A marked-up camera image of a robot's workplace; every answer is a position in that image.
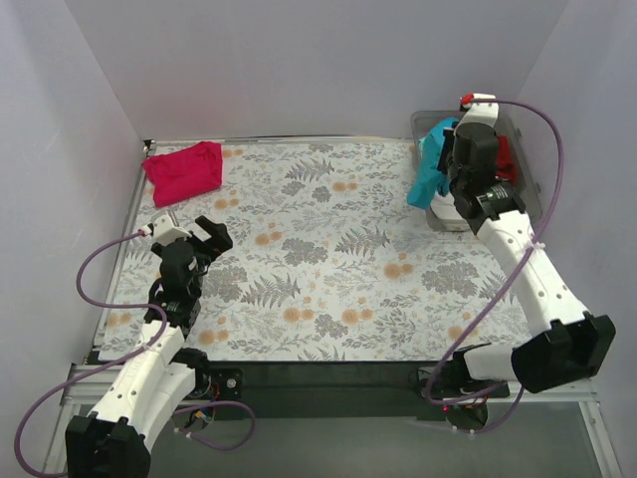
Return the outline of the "teal blue t shirt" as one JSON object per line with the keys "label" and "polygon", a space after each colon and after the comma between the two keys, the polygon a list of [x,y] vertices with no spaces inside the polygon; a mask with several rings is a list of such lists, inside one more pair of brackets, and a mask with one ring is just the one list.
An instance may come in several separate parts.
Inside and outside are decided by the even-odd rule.
{"label": "teal blue t shirt", "polygon": [[438,165],[445,140],[444,130],[457,121],[453,117],[442,119],[419,140],[421,160],[413,186],[407,194],[408,205],[422,210],[434,207],[455,210],[449,179],[438,169]]}

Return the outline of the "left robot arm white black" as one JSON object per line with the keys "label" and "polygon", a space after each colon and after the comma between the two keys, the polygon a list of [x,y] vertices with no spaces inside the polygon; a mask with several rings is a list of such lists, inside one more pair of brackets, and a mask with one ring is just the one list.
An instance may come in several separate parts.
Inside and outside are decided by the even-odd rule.
{"label": "left robot arm white black", "polygon": [[185,339],[200,312],[203,278],[209,266],[233,246],[225,225],[195,220],[207,239],[179,227],[168,213],[141,229],[152,238],[160,276],[149,288],[145,315],[131,357],[86,416],[75,416],[65,433],[71,477],[145,477],[152,446],[186,395],[204,396],[210,371],[194,351],[181,358]]}

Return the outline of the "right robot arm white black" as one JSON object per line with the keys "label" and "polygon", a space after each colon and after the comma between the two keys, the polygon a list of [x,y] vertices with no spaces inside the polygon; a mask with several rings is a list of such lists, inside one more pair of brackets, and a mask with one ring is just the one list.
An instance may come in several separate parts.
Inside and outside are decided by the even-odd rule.
{"label": "right robot arm white black", "polygon": [[454,205],[507,276],[531,338],[520,346],[461,346],[445,355],[426,385],[435,403],[457,403],[516,381],[538,393],[596,376],[616,335],[572,293],[539,243],[516,189],[497,175],[495,129],[455,121],[444,128],[438,168],[450,180]]}

